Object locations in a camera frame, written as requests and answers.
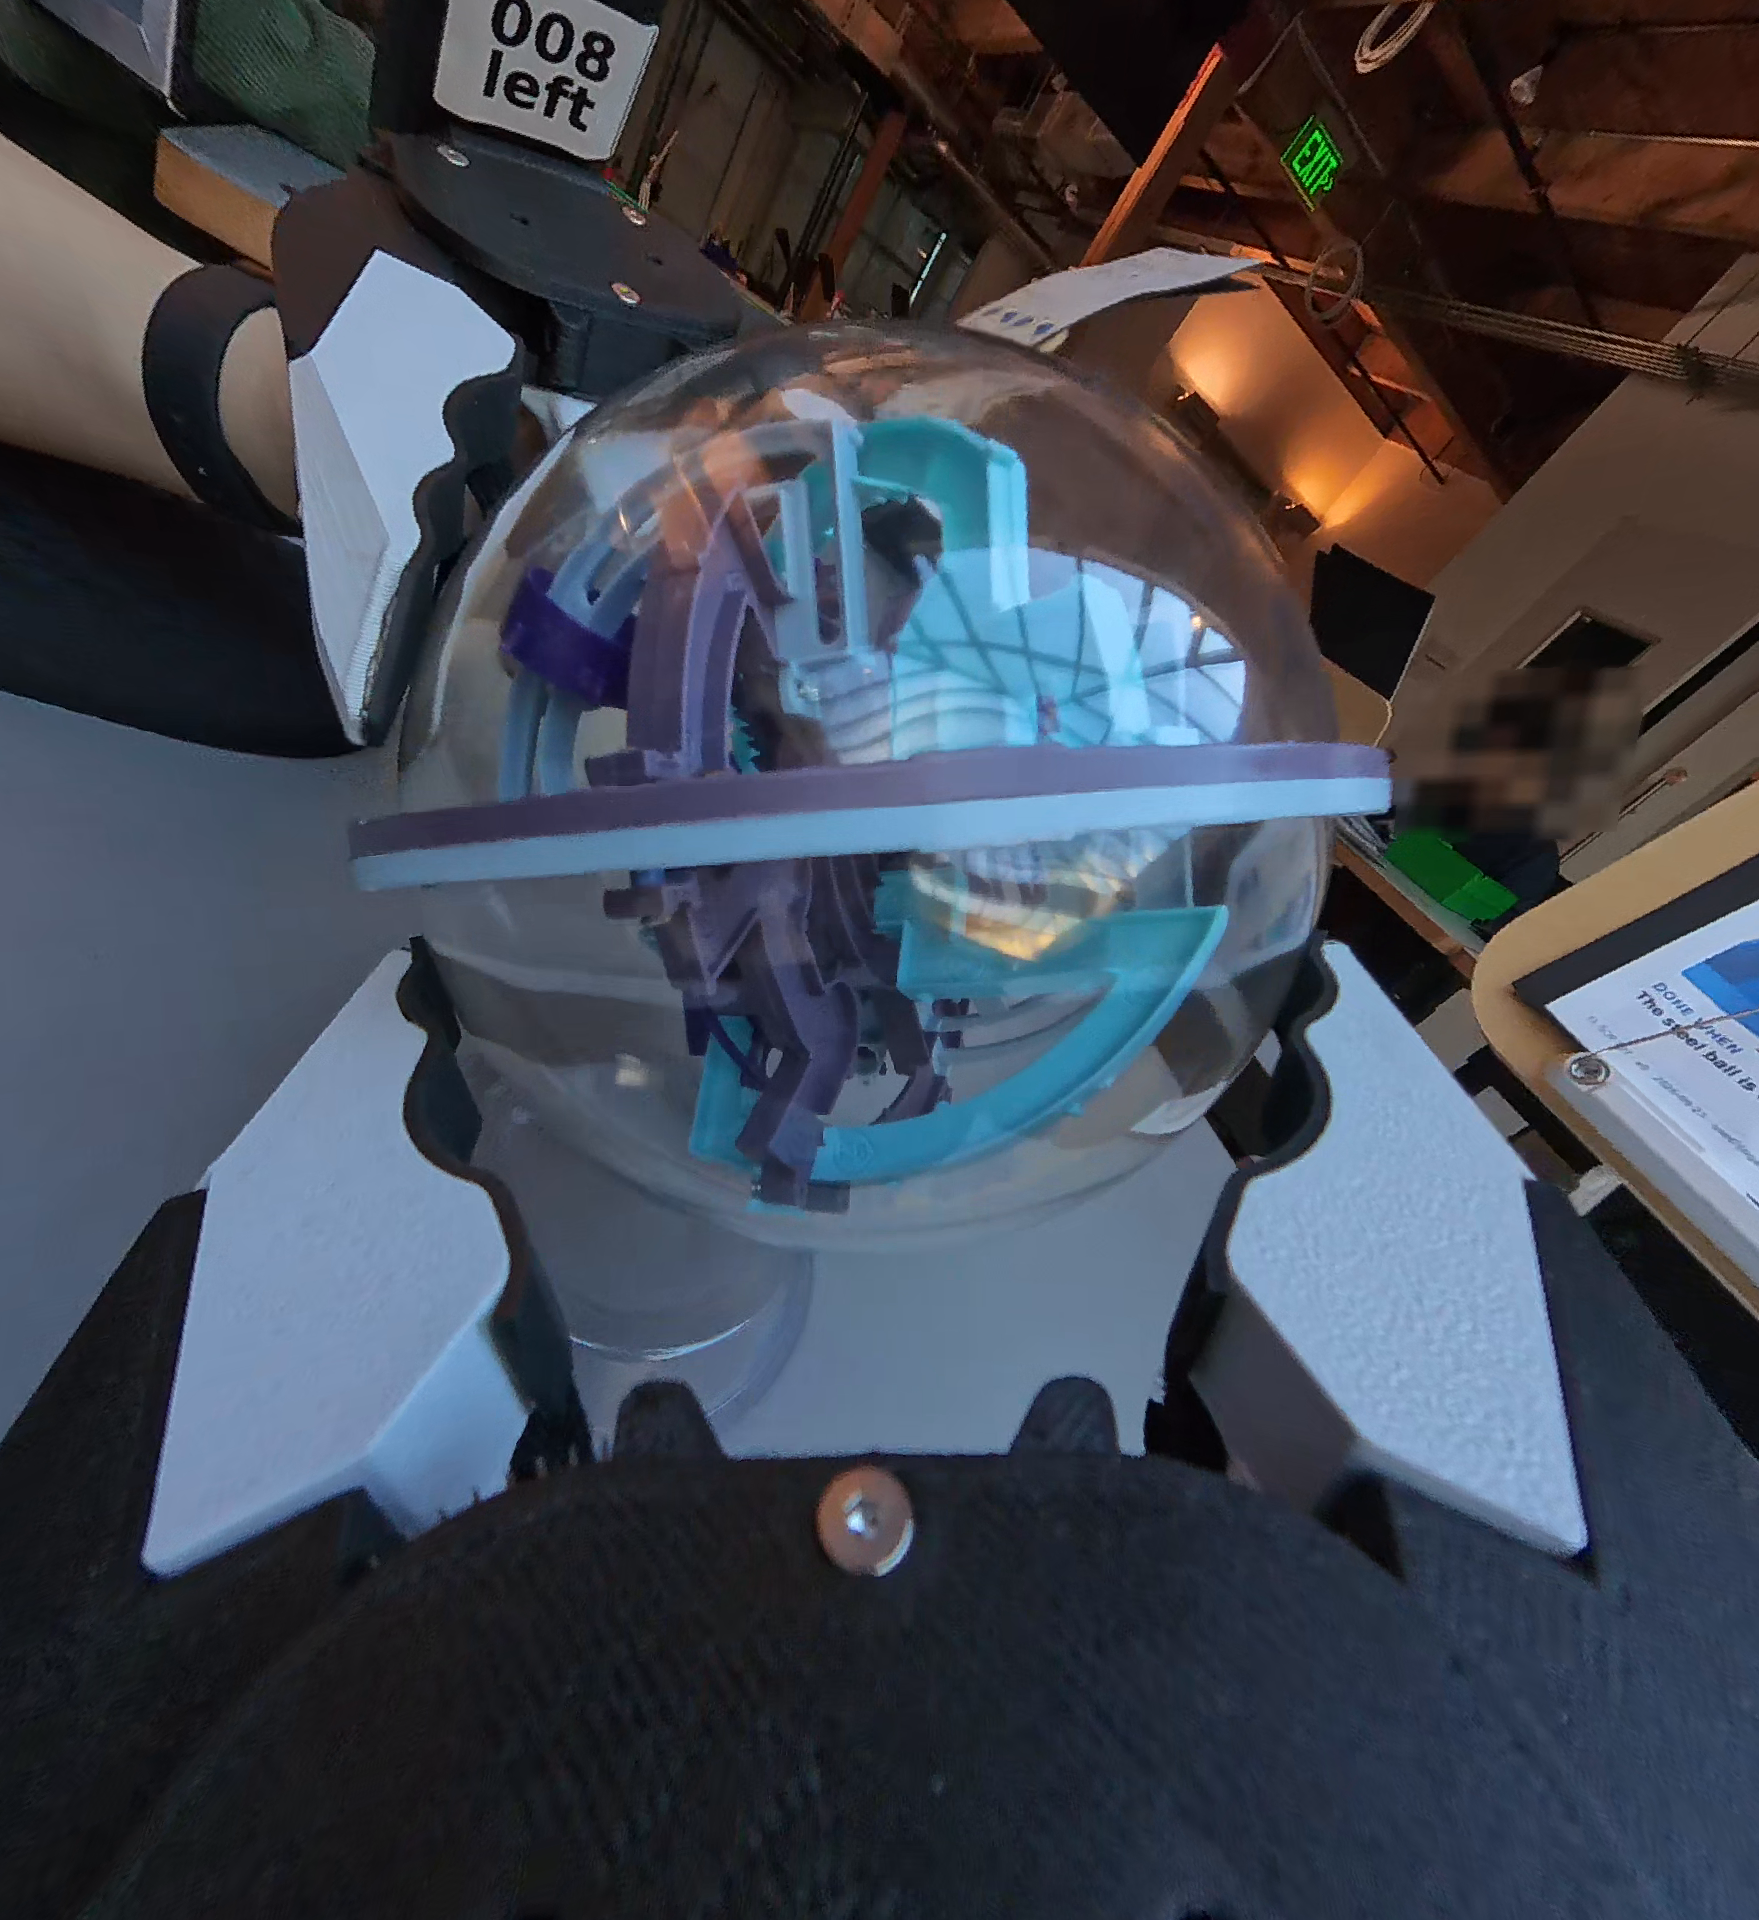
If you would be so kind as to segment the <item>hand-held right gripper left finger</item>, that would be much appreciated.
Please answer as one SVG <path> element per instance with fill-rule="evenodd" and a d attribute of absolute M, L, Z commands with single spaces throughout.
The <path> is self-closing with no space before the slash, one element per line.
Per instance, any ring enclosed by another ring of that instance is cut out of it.
<path fill-rule="evenodd" d="M 199 1180 L 145 1568 L 366 1495 L 403 1539 L 586 1460 L 556 1293 L 430 945 L 384 957 Z"/>

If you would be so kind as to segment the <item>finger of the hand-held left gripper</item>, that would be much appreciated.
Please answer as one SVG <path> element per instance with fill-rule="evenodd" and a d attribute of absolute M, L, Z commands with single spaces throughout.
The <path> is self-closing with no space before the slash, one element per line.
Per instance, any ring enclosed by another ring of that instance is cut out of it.
<path fill-rule="evenodd" d="M 382 744 L 408 700 L 468 484 L 510 472 L 523 369 L 479 301 L 386 249 L 290 355 L 311 624 L 350 744 Z"/>

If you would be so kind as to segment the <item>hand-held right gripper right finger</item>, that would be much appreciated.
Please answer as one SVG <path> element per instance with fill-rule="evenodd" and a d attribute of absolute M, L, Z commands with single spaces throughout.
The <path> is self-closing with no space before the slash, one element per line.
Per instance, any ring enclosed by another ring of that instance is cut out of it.
<path fill-rule="evenodd" d="M 1203 1235 L 1149 1447 L 1316 1513 L 1380 1476 L 1574 1557 L 1525 1165 L 1344 944 L 1300 959 L 1276 1044 L 1265 1145 Z"/>

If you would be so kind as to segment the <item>clear plastic ball stand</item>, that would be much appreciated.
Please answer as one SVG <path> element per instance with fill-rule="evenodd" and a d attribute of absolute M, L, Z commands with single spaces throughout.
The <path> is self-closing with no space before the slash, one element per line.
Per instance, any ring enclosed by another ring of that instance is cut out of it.
<path fill-rule="evenodd" d="M 683 1381 L 714 1425 L 746 1413 L 796 1345 L 814 1256 L 647 1193 L 562 1144 L 496 1073 L 476 1097 L 476 1165 L 516 1203 L 588 1424 L 610 1435 L 626 1393 L 654 1379 Z"/>

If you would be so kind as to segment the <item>clear plastic maze ball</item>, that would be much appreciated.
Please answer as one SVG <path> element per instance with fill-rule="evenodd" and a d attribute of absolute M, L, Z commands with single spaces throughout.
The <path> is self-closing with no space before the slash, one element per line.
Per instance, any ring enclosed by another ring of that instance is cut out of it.
<path fill-rule="evenodd" d="M 562 1149 L 723 1231 L 1072 1205 L 1247 1063 L 1337 821 L 1280 555 L 1111 380 L 816 324 L 584 413 L 463 552 L 351 877 Z"/>

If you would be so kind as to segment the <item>person's left forearm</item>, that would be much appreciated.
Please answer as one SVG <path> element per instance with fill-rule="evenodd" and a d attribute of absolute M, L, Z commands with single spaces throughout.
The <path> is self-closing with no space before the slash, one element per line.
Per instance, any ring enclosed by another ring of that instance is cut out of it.
<path fill-rule="evenodd" d="M 142 389 L 157 295 L 195 263 L 0 132 L 0 445 L 195 499 Z M 243 323 L 221 369 L 221 427 L 267 499 L 297 516 L 286 328 Z"/>

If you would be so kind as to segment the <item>wooden shelf board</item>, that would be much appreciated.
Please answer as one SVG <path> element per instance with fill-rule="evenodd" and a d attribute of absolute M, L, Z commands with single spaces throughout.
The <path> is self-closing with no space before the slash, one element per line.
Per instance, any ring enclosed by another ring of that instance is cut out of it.
<path fill-rule="evenodd" d="M 342 176 L 342 168 L 274 129 L 167 127 L 154 147 L 153 195 L 171 215 L 269 276 L 281 207 Z"/>

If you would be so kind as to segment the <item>dark green fabric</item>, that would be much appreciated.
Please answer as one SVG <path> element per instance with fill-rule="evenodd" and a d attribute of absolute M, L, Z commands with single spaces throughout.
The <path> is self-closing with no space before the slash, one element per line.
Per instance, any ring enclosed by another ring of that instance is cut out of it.
<path fill-rule="evenodd" d="M 195 80 L 250 124 L 351 168 L 370 139 L 374 33 L 329 1 L 197 1 Z"/>

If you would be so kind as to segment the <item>black quilted wrist rest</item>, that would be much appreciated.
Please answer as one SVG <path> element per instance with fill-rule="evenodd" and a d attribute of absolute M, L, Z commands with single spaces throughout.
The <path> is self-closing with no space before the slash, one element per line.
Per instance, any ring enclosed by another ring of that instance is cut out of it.
<path fill-rule="evenodd" d="M 351 751 L 290 539 L 2 441 L 0 689 L 207 749 Z"/>

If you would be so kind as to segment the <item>green plastic part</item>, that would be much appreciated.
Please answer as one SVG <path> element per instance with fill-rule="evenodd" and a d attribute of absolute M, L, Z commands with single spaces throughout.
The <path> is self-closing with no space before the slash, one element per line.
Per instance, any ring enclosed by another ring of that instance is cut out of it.
<path fill-rule="evenodd" d="M 1469 924 L 1492 924 L 1519 903 L 1516 892 L 1473 863 L 1444 831 L 1411 829 L 1387 841 L 1384 867 Z"/>

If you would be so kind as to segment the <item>white paper sheet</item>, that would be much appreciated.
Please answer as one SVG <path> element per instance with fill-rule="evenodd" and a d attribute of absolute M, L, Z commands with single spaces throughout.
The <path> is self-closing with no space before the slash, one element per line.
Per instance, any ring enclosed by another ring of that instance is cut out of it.
<path fill-rule="evenodd" d="M 1268 260 L 1249 256 L 1152 248 L 1105 263 L 1032 280 L 962 315 L 958 328 L 1000 344 L 1056 355 L 1076 324 L 1147 301 L 1195 301 L 1239 293 Z"/>

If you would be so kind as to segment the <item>black computer monitor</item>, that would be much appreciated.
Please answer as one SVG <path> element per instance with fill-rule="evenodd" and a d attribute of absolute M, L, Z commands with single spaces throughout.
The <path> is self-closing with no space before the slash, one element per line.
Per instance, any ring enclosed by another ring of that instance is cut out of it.
<path fill-rule="evenodd" d="M 1397 697 L 1436 597 L 1344 543 L 1315 555 L 1308 621 L 1321 655 L 1387 700 Z"/>

